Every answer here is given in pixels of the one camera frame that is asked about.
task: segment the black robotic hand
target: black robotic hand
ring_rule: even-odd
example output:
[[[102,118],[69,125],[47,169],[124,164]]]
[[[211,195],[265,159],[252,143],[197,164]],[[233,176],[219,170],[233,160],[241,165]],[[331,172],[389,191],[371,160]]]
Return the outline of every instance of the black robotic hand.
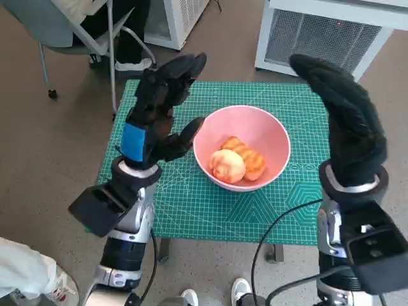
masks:
[[[182,157],[192,145],[204,118],[192,120],[180,135],[170,135],[173,107],[189,96],[189,88],[203,70],[207,56],[183,55],[161,66],[147,69],[136,90],[137,102],[129,112],[122,136],[121,152],[128,166],[144,170],[158,160]]]
[[[327,61],[294,54],[290,65],[329,113],[330,164],[338,182],[344,187],[372,182],[387,148],[368,92],[350,73]]]

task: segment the robotic hand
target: robotic hand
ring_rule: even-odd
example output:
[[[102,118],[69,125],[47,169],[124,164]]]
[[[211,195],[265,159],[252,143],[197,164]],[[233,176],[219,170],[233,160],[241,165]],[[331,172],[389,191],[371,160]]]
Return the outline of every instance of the robotic hand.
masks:
[[[153,195],[161,175],[159,160],[172,161],[186,154],[204,118],[192,120],[169,136],[173,107],[181,105],[203,70],[207,57],[183,55],[157,71],[145,70],[136,90],[136,105],[129,111],[112,179],[87,188],[69,211],[99,237],[108,235],[84,305],[136,306],[132,290],[142,277],[142,259],[150,236],[154,238]]]
[[[348,72],[306,55],[292,55],[290,65],[329,114],[330,159],[319,167],[320,272],[351,266],[317,282],[320,305],[372,305],[372,295],[408,287],[408,243],[379,206],[388,187],[383,128]]]

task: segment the pink bowl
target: pink bowl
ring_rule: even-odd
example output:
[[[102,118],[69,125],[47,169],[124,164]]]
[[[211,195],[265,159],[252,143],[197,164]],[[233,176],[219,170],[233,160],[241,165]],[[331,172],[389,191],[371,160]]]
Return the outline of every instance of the pink bowl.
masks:
[[[264,155],[266,169],[254,182],[243,178],[234,185],[227,184],[210,173],[211,154],[219,150],[230,136],[237,136]],[[194,138],[193,149],[200,168],[214,183],[238,192],[253,191],[268,185],[283,172],[291,155],[290,140],[284,126],[270,113],[245,105],[225,107],[210,114]]]

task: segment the chair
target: chair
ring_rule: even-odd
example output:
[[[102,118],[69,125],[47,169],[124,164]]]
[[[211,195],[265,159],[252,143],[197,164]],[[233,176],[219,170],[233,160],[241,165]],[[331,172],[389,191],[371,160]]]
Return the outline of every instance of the chair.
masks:
[[[38,42],[41,65],[44,72],[44,80],[48,87],[48,96],[57,98],[56,90],[50,85],[43,46],[62,54],[98,54],[107,55],[110,58],[110,83],[112,92],[113,114],[116,114],[115,95],[115,67],[113,39],[120,30],[128,32],[152,58],[153,65],[156,59],[153,53],[146,47],[137,35],[124,26],[130,16],[130,11],[116,24],[112,22],[112,1],[95,0],[88,8],[87,15],[95,14],[105,3],[108,6],[108,32],[94,39],[85,29],[73,20],[58,5],[55,0],[0,0],[0,3],[25,27],[30,36]],[[74,47],[73,35],[77,35],[85,46]]]

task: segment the floor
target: floor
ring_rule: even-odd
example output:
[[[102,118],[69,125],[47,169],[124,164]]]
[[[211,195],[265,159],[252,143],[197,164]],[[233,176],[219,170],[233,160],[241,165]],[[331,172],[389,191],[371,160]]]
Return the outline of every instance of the floor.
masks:
[[[254,69],[263,1],[223,0],[221,4],[222,13],[214,2],[209,4],[181,52],[207,53],[207,67],[200,80],[298,82],[291,76]],[[88,68],[86,57],[47,52],[50,77],[59,92],[58,102],[53,102],[46,94],[35,42],[3,9],[0,36],[4,42],[0,48],[0,234],[55,258],[74,276],[83,294],[104,241],[86,233],[67,207],[95,182],[112,127],[109,81]],[[179,55],[164,48],[152,49],[160,62]],[[388,135],[390,188],[384,208],[406,236],[407,49],[408,32],[394,32],[361,79]],[[202,305],[229,305],[233,279],[249,279],[255,247],[175,240],[169,261],[158,268],[146,305],[156,305],[187,287],[197,290]],[[151,246],[147,252],[152,253]],[[145,257],[139,293],[150,275],[151,258]],[[259,261],[259,293],[267,295],[283,283],[316,271],[316,248],[286,246],[284,263]],[[408,291],[387,295],[387,299],[390,305],[407,305]],[[276,305],[315,302],[314,284],[276,299]]]

